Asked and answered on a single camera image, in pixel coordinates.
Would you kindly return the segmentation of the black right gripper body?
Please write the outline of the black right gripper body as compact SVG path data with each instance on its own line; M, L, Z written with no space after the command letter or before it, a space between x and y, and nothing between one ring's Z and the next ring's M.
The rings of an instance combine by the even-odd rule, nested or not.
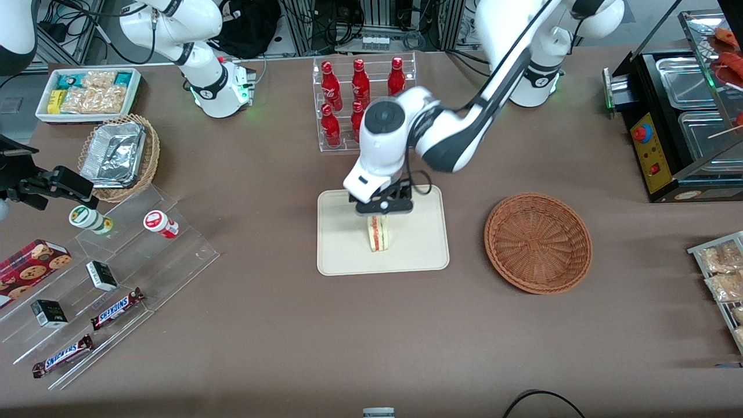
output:
M33 154L39 150L1 137L1 191L3 200L22 202L45 211L48 196L58 197L52 191L52 179L59 169L45 170L34 163Z

